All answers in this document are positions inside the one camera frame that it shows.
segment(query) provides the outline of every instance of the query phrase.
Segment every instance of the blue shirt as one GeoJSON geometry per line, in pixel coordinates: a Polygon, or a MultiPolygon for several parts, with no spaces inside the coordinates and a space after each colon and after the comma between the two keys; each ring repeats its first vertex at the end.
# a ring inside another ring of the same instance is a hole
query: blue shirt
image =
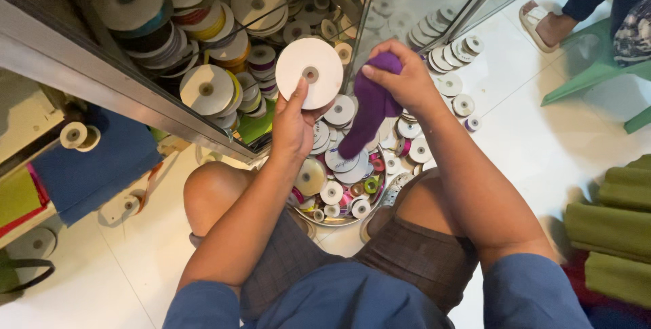
{"type": "MultiPolygon", "coordinates": [[[[570,282],[535,254],[501,258],[484,277],[488,329],[591,328],[570,282]]],[[[223,283],[194,282],[175,296],[164,329],[238,328],[239,304],[223,283]]],[[[301,278],[244,328],[450,328],[415,286],[359,263],[321,267],[301,278]]]]}

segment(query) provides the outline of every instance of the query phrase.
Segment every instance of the purple fabric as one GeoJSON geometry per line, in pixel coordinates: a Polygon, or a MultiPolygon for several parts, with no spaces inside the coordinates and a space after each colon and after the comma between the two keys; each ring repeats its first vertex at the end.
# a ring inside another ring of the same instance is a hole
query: purple fabric
{"type": "MultiPolygon", "coordinates": [[[[402,63],[393,53],[383,52],[369,59],[366,64],[399,75],[402,63]]],[[[357,115],[350,132],[339,145],[339,154],[346,159],[355,157],[373,140],[385,117],[402,114],[402,106],[382,86],[362,74],[361,68],[355,77],[355,96],[359,102],[357,115]]]]}

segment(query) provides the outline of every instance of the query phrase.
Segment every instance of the gray shorts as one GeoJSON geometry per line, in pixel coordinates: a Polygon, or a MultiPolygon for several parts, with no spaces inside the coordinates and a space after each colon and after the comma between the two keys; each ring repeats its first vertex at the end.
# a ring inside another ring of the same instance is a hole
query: gray shorts
{"type": "MultiPolygon", "coordinates": [[[[197,247],[202,238],[190,234],[197,247]]],[[[241,288],[242,321],[259,318],[303,276],[332,263],[359,262],[415,285],[445,314],[459,305],[475,271],[475,246],[394,215],[357,254],[344,258],[321,250],[283,210],[258,264],[241,288]]]]}

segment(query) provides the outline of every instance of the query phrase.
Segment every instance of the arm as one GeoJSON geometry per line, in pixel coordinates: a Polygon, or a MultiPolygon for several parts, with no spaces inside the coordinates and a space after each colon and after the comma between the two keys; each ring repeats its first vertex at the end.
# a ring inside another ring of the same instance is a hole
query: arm
{"type": "Polygon", "coordinates": [[[552,258],[553,250],[537,218],[447,108],[418,55],[395,40],[380,43],[370,56],[381,51],[400,58],[402,73],[394,75],[370,66],[362,71],[418,119],[454,207],[452,215],[475,244],[483,271],[514,253],[552,258]]]}
{"type": "Polygon", "coordinates": [[[253,271],[284,208],[296,175],[314,143],[314,121],[330,107],[301,112],[301,79],[289,101],[278,98],[269,159],[242,196],[213,225],[185,266],[178,290],[195,281],[239,287],[253,271]]]}

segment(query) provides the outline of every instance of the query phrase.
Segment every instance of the hand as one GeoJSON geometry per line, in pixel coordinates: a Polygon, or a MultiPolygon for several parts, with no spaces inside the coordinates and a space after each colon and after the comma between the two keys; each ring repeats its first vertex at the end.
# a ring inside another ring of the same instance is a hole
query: hand
{"type": "Polygon", "coordinates": [[[369,58],[377,56],[380,52],[395,54],[402,63],[402,72],[400,75],[394,75],[366,64],[362,67],[362,73],[366,77],[387,89],[394,99],[415,117],[422,117],[431,112],[432,106],[445,107],[429,71],[418,54],[395,39],[376,45],[370,51],[369,58]]]}
{"type": "Polygon", "coordinates": [[[301,110],[307,97],[308,85],[301,77],[289,100],[278,96],[273,116],[271,157],[303,163],[314,146],[314,123],[334,103],[314,110],[301,110]]]}

